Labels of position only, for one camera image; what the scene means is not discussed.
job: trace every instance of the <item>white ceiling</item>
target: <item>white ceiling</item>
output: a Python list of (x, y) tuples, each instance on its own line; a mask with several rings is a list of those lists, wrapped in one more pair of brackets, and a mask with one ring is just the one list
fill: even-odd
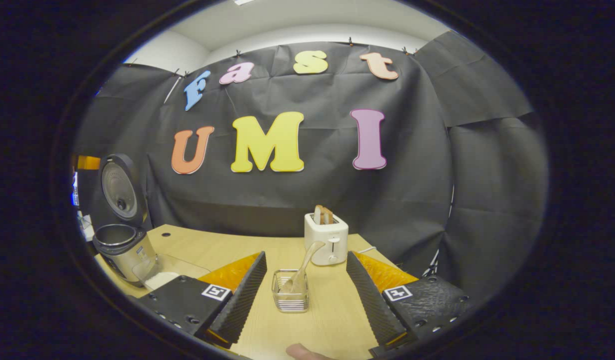
[(171, 28), (209, 51), (244, 37), (300, 25), (350, 24), (431, 41), (448, 28), (396, 0), (225, 0)]

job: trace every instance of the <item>white wall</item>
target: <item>white wall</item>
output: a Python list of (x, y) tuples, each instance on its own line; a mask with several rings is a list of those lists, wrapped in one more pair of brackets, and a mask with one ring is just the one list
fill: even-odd
[(127, 57), (125, 63), (143, 64), (184, 75), (201, 68), (209, 51), (200, 43), (172, 30), (166, 30)]
[(396, 50), (401, 50), (405, 46), (410, 52), (413, 52), (415, 48), (421, 49), (427, 43), (424, 39), (377, 27), (343, 23), (303, 25), (263, 32), (217, 48), (205, 58), (203, 66), (233, 57), (237, 54), (237, 49), (246, 53), (282, 44), (310, 43), (313, 41), (346, 43), (349, 37), (351, 37), (353, 43), (378, 45)]

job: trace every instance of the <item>orange object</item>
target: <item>orange object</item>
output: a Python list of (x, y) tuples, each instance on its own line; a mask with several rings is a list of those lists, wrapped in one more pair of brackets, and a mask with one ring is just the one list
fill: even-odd
[(76, 168), (83, 170), (99, 170), (100, 165), (100, 157), (79, 155), (76, 163)]
[(399, 73), (396, 71), (388, 70), (386, 64), (392, 64), (392, 59), (383, 57), (378, 52), (370, 52), (369, 54), (363, 54), (359, 56), (361, 60), (367, 61), (370, 73), (374, 74), (377, 78), (394, 80), (399, 77)]
[(232, 293), (237, 291), (237, 287), (241, 284), (241, 280), (243, 280), (248, 270), (252, 267), (252, 264), (255, 263), (257, 257), (261, 254), (257, 252), (253, 255), (244, 257), (243, 259), (236, 260), (230, 264), (227, 264), (221, 268), (218, 268), (210, 273), (207, 273), (198, 280), (204, 281), (208, 284), (219, 285), (219, 287), (224, 287), (232, 290)]
[(177, 174), (192, 174), (203, 165), (205, 150), (208, 146), (208, 138), (214, 132), (214, 126), (203, 126), (196, 130), (198, 141), (196, 152), (191, 161), (184, 159), (188, 139), (192, 136), (192, 130), (183, 130), (174, 134), (174, 149), (172, 150), (172, 170)]
[(373, 257), (363, 255), (356, 251), (352, 251), (354, 256), (367, 271), (367, 274), (376, 285), (379, 293), (383, 293), (386, 289), (400, 287), (401, 285), (410, 284), (418, 280), (418, 278), (408, 274), (407, 272), (380, 262)]
[(212, 331), (210, 329), (207, 329), (207, 330), (205, 330), (205, 335), (207, 335), (207, 337), (209, 337), (210, 339), (213, 340), (212, 342), (210, 342), (210, 344), (213, 344), (214, 346), (218, 346), (218, 347), (220, 347), (223, 350), (228, 350), (225, 347), (216, 344), (217, 341), (221, 342), (221, 344), (230, 344), (230, 342), (228, 340), (225, 340), (223, 337), (220, 337), (216, 332), (214, 332), (214, 331)]

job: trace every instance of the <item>yellow letter m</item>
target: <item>yellow letter m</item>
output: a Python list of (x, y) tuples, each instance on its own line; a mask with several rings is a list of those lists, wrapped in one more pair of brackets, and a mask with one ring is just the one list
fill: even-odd
[(299, 157), (299, 124), (303, 121), (301, 112), (282, 112), (276, 116), (266, 133), (261, 129), (254, 116), (239, 117), (232, 126), (236, 129), (236, 154), (230, 168), (235, 173), (248, 173), (252, 162), (248, 160), (248, 150), (256, 167), (263, 171), (274, 150), (274, 160), (269, 168), (278, 172), (303, 170)]

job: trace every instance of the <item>black backdrop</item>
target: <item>black backdrop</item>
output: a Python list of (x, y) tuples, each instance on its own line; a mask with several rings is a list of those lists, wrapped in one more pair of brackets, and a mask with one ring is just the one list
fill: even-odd
[[(294, 57), (305, 50), (324, 51), (328, 69), (294, 73)], [(359, 59), (371, 52), (392, 59), (399, 78), (374, 76)], [(255, 64), (252, 77), (219, 84), (241, 62)], [(185, 111), (184, 89), (207, 70), (201, 100)], [(177, 78), (150, 66), (120, 66), (86, 112), (74, 150), (130, 155), (140, 167), (155, 226), (301, 237), (303, 215), (322, 204), (346, 221), (350, 233), (360, 233), (415, 276), (440, 248), (439, 273), (476, 299), (498, 291), (534, 244), (548, 186), (538, 116), (501, 66), (455, 32), (415, 55), (374, 45), (296, 43)], [(352, 166), (354, 109), (385, 114), (385, 168)], [(278, 173), (268, 165), (233, 173), (232, 121), (254, 116), (267, 132), (278, 114), (291, 111), (305, 116), (298, 131), (305, 169)], [(202, 126), (214, 127), (202, 167), (175, 173), (174, 134)], [(194, 156), (197, 138), (189, 139), (186, 159)], [(88, 171), (89, 185), (97, 184), (96, 176)], [(95, 228), (116, 221), (98, 186), (79, 189), (91, 196)]]

